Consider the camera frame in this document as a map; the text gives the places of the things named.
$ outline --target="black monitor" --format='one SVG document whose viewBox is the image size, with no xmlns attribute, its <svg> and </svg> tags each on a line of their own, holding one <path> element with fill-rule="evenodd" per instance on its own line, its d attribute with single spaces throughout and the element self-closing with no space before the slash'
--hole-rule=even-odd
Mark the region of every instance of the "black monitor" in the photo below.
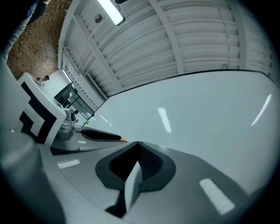
<svg viewBox="0 0 280 224">
<path fill-rule="evenodd" d="M 55 95 L 55 99 L 61 104 L 64 105 L 64 103 L 69 98 L 70 92 L 72 89 L 72 83 L 69 83 L 66 87 L 63 88 L 58 94 Z"/>
</svg>

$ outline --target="cork floor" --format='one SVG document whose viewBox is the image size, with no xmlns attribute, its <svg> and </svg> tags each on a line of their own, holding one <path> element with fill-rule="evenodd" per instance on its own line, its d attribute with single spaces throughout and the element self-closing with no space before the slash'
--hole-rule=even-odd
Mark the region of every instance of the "cork floor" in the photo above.
<svg viewBox="0 0 280 224">
<path fill-rule="evenodd" d="M 57 70 L 58 41 L 71 2 L 52 0 L 46 12 L 22 32 L 7 62 L 15 78 L 24 72 L 33 77 L 44 77 Z"/>
</svg>

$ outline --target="metal beam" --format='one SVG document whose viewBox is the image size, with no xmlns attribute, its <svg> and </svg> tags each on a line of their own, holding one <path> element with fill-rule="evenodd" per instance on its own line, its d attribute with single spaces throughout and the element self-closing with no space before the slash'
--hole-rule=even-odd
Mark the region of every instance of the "metal beam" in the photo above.
<svg viewBox="0 0 280 224">
<path fill-rule="evenodd" d="M 167 17 L 165 16 L 164 11 L 162 10 L 161 6 L 158 4 L 158 2 L 156 0 L 149 0 L 150 4 L 152 5 L 152 7 L 154 8 L 154 10 L 156 11 L 157 15 L 159 16 L 165 31 L 167 33 L 167 36 L 170 40 L 171 43 L 171 47 L 173 49 L 174 52 L 174 56 L 175 56 L 175 61 L 177 64 L 177 70 L 178 70 L 178 74 L 184 74 L 184 66 L 183 66 L 183 60 L 182 60 L 182 55 L 181 55 L 181 51 L 178 45 L 178 41 L 177 38 L 175 36 L 175 33 L 172 29 L 172 26 L 170 25 L 170 22 L 168 21 Z"/>
<path fill-rule="evenodd" d="M 234 0 L 229 0 L 228 4 L 233 13 L 235 23 L 238 31 L 239 38 L 239 49 L 240 49 L 240 62 L 239 69 L 249 69 L 249 49 L 248 49 L 248 38 L 246 35 L 246 29 L 244 26 L 244 22 L 239 10 L 239 6 L 236 4 Z"/>
<path fill-rule="evenodd" d="M 115 73 L 113 72 L 112 68 L 110 67 L 108 61 L 104 57 L 103 53 L 99 49 L 98 45 L 96 44 L 94 38 L 91 36 L 91 33 L 89 32 L 87 26 L 85 25 L 84 21 L 82 20 L 81 16 L 78 14 L 73 15 L 73 19 L 76 22 L 76 25 L 81 29 L 82 33 L 84 34 L 85 38 L 88 41 L 88 44 L 94 53 L 97 60 L 99 60 L 102 68 L 104 69 L 107 77 L 109 80 L 113 83 L 117 91 L 124 91 L 123 86 L 119 82 L 118 78 L 115 76 Z"/>
</svg>

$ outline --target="white glossy surface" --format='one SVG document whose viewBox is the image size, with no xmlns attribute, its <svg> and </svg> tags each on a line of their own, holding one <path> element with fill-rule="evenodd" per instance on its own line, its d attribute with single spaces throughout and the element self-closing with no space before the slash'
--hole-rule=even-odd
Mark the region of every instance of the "white glossy surface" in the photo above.
<svg viewBox="0 0 280 224">
<path fill-rule="evenodd" d="M 263 114 L 252 126 L 268 96 Z M 159 113 L 164 108 L 171 132 Z M 279 153 L 280 89 L 261 73 L 220 71 L 172 78 L 118 94 L 89 127 L 190 153 L 247 193 L 267 183 Z"/>
</svg>

